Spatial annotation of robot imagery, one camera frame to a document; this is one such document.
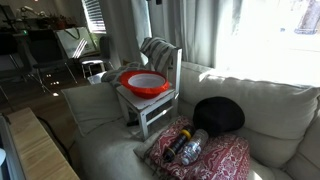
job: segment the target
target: window blinds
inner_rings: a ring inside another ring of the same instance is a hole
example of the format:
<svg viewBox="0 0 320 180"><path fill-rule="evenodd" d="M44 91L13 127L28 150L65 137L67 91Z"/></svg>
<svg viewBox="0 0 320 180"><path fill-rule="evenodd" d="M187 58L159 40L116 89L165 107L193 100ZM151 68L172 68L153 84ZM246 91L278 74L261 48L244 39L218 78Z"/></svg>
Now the window blinds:
<svg viewBox="0 0 320 180"><path fill-rule="evenodd" d="M90 32L106 32L99 0L82 0L82 4Z"/></svg>

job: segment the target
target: red patterned cushion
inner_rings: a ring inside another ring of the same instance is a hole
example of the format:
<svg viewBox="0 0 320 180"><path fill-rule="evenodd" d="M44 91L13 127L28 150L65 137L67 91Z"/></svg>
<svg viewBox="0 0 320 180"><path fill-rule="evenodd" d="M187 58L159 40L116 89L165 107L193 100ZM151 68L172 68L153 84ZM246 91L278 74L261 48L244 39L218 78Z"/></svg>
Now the red patterned cushion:
<svg viewBox="0 0 320 180"><path fill-rule="evenodd" d="M164 150L187 124L191 122L180 117L160 134L149 155L153 163L178 179L247 179L250 158L248 141L233 134L209 138L198 159L187 166L181 163L181 152L173 162L164 163Z"/></svg>

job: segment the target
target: sofa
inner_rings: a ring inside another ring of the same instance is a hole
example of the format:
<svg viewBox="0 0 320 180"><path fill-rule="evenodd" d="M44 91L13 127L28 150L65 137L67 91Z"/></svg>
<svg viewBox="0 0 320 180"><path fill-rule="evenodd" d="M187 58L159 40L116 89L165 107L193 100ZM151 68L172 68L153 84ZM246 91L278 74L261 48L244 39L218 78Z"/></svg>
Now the sofa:
<svg viewBox="0 0 320 180"><path fill-rule="evenodd" d="M76 143L87 179L159 179L139 151L176 117L153 123L143 142L139 126L126 126L109 83L63 93L79 127ZM320 88L242 79L182 62L179 114L192 120L195 105L215 96L233 100L245 114L244 126L230 133L249 142L249 180L320 179Z"/></svg>

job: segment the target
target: black bag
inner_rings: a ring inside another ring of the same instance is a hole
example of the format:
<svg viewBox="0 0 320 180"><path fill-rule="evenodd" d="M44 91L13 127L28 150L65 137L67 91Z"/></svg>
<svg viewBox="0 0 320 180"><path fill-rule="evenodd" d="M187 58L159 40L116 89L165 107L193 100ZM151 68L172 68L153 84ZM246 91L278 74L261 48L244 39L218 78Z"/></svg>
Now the black bag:
<svg viewBox="0 0 320 180"><path fill-rule="evenodd" d="M240 106L225 97L204 99L194 109L195 128L204 129L211 137L237 130L243 126L244 122L245 116Z"/></svg>

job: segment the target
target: red bowl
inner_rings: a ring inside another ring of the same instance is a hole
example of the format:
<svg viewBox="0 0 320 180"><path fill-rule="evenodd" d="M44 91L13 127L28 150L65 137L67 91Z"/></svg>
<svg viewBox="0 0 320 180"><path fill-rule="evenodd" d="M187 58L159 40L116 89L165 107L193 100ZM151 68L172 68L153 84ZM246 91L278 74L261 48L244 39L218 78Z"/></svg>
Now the red bowl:
<svg viewBox="0 0 320 180"><path fill-rule="evenodd" d="M155 71L127 71L120 77L122 85L138 97L152 99L169 88L168 80Z"/></svg>

